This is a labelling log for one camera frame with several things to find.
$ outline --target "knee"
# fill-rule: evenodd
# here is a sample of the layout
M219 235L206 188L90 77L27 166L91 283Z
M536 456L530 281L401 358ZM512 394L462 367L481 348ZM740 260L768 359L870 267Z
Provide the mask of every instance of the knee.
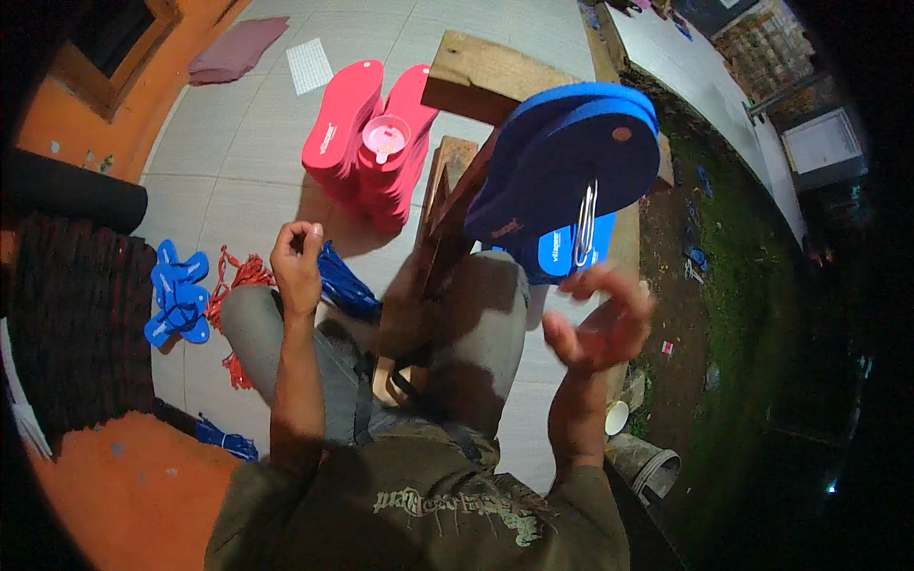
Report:
M524 302L529 302L530 286L526 280L526 272L511 254L503 250L489 249L476 252L468 259L476 259L477 263L491 268L493 273L505 275L506 279L510 280L510 277L513 277L517 283L517 290L524 298Z
M222 300L221 319L226 323L244 323L253 313L274 305L272 290L266 286L242 285L233 288Z

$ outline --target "paper cup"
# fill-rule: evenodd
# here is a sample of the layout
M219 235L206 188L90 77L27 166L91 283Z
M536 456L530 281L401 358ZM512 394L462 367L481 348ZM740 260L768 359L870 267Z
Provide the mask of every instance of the paper cup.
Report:
M615 436L625 428L625 422L628 420L628 405L621 400L614 400L606 406L606 434Z

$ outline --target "gray floor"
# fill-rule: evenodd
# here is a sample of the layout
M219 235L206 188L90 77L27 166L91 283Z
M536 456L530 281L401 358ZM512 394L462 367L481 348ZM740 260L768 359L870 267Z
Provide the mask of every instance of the gray floor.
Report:
M182 257L203 250L211 271L202 285L216 286L219 248L244 259L268 257L284 222L324 222L346 262L380 296L409 254L425 173L413 194L409 223L380 248L371 232L349 220L322 193L303 184L301 150L323 89L295 96L284 51L321 38L334 72L361 59L385 63L386 94L408 67L431 63L445 29L456 29L516 48L585 80L593 80L587 39L574 0L253 0L240 20L290 16L289 30L245 77L226 85L188 87L159 134L143 184L149 209L136 235L157 246L171 238ZM482 143L491 127L442 113L432 145L449 134ZM547 307L580 320L592 306L575 306L554 293ZM227 432L253 438L269 450L269 410L252 390L235 390L222 359L225 338L179 342L169 354L154 350L156 394L192 416L203 413ZM546 417L563 369L537 328L527 334L520 370L499 431L500 469L545 492L555 466Z

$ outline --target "white paper sheet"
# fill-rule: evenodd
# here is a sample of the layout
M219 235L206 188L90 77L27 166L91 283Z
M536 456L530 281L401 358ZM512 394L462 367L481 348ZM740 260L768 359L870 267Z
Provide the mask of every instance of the white paper sheet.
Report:
M319 37L287 49L286 58L292 70L296 96L326 85L334 77Z

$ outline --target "olive green t-shirt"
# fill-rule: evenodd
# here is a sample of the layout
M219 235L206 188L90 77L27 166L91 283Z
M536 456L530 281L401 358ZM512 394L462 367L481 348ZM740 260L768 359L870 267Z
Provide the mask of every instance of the olive green t-shirt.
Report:
M543 498L510 474L493 474L497 443L474 440L482 467L431 425L335 450L310 482L266 460L240 466L206 568L629 568L601 469L569 470Z

